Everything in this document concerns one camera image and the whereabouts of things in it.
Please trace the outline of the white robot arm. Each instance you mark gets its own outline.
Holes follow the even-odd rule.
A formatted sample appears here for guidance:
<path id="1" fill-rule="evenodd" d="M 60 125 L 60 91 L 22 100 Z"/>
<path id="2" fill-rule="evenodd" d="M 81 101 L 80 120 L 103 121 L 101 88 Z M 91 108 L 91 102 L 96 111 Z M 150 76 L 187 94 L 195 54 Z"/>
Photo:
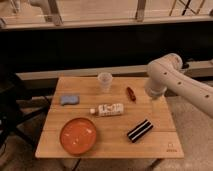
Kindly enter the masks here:
<path id="1" fill-rule="evenodd" d="M 170 89 L 213 119 L 213 87 L 184 75 L 182 66 L 181 57 L 175 53 L 149 62 L 145 92 L 157 99 Z"/>

